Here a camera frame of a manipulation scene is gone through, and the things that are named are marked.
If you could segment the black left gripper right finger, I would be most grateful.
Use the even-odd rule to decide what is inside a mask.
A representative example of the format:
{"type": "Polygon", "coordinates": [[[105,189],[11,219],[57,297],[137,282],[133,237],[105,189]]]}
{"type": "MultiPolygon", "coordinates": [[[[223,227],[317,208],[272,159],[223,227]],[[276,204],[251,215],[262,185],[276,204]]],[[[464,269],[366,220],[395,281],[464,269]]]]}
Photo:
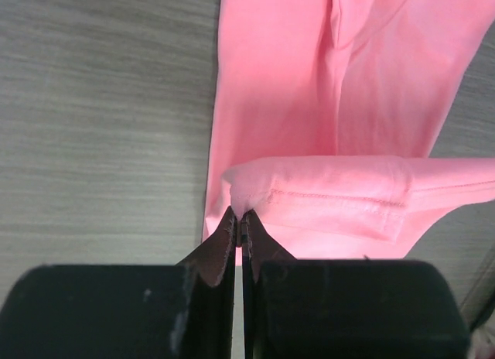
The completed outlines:
{"type": "Polygon", "coordinates": [[[254,211],[240,222],[247,358],[464,358],[447,281],[417,260],[297,259],[254,211]]]}

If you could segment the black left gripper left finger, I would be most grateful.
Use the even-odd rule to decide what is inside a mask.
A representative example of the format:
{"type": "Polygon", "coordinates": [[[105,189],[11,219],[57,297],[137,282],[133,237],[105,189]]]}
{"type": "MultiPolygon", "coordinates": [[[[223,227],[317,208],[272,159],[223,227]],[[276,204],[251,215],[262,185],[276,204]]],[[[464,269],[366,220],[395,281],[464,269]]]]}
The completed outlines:
{"type": "Polygon", "coordinates": [[[236,218],[175,265],[41,265],[1,310],[3,358],[229,358],[236,218]]]}

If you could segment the pink t shirt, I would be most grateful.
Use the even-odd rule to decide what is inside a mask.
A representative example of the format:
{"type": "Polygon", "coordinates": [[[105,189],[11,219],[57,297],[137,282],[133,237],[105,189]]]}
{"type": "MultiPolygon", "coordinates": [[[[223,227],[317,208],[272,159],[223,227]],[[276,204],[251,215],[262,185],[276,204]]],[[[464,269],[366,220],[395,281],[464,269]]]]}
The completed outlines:
{"type": "Polygon", "coordinates": [[[220,0],[203,236],[254,210],[299,258],[401,258],[494,198],[430,152],[494,0],[220,0]]]}

